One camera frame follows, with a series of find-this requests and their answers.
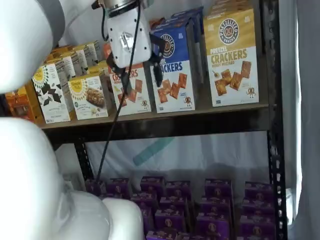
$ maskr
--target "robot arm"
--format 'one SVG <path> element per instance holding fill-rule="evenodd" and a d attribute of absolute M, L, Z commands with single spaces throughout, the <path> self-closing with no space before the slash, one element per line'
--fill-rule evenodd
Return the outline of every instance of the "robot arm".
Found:
<path fill-rule="evenodd" d="M 108 28 L 112 40 L 115 63 L 120 68 L 129 65 L 130 50 L 133 44 L 135 22 L 130 20 L 137 14 L 136 8 L 130 8 L 136 0 L 104 0 L 110 21 Z M 94 0 L 9 0 L 0 8 L 0 93 L 14 91 L 32 78 L 38 67 L 57 45 L 65 29 L 89 8 Z M 150 0 L 141 0 L 148 7 Z M 143 11 L 140 18 L 141 28 L 137 39 L 137 52 L 133 64 L 150 59 L 151 43 L 149 24 Z"/>

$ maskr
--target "pretzelized logo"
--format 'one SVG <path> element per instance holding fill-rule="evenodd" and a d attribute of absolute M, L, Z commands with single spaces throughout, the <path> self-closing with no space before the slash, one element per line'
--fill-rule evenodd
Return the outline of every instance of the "pretzelized logo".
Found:
<path fill-rule="evenodd" d="M 233 44 L 237 40 L 238 35 L 238 23 L 232 18 L 227 18 L 220 24 L 219 37 L 224 44 Z"/>
<path fill-rule="evenodd" d="M 163 34 L 161 39 L 165 41 L 164 53 L 165 58 L 170 58 L 175 52 L 175 41 L 169 34 Z"/>

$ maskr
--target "orange box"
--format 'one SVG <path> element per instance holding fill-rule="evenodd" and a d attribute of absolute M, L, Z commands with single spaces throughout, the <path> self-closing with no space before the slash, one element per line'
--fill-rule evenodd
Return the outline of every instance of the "orange box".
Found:
<path fill-rule="evenodd" d="M 32 81 L 16 91 L 6 93 L 5 98 L 12 116 L 29 120 L 35 124 L 45 122 Z"/>

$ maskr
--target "black metal shelf post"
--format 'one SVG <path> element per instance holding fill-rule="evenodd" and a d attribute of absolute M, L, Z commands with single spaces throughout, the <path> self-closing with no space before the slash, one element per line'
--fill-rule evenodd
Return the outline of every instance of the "black metal shelf post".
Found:
<path fill-rule="evenodd" d="M 270 129 L 267 131 L 269 177 L 274 192 L 276 239 L 287 240 L 279 0 L 263 1 L 263 17 L 269 88 Z"/>

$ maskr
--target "pretzelized crackers box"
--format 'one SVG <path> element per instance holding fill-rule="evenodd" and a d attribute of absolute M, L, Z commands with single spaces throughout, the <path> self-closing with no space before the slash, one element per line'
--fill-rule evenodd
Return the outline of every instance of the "pretzelized crackers box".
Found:
<path fill-rule="evenodd" d="M 165 41 L 160 63 L 163 73 L 160 87 L 157 87 L 155 76 L 152 74 L 157 113 L 195 110 L 197 82 L 200 76 L 195 58 L 192 19 L 158 25 L 152 34 Z"/>
<path fill-rule="evenodd" d="M 111 53 L 110 44 L 105 44 L 103 50 L 105 57 L 108 58 Z M 110 67 L 109 74 L 116 108 L 118 109 L 124 94 L 124 86 L 122 85 L 121 79 Z M 147 79 L 151 79 L 150 74 L 149 70 L 145 71 L 143 63 L 132 66 L 130 74 L 132 90 L 128 96 L 125 96 L 119 116 L 151 112 L 153 98 L 150 97 L 150 94 L 152 93 L 152 89 L 150 89 L 147 83 Z"/>
<path fill-rule="evenodd" d="M 213 107 L 258 103 L 253 8 L 229 4 L 203 22 Z"/>

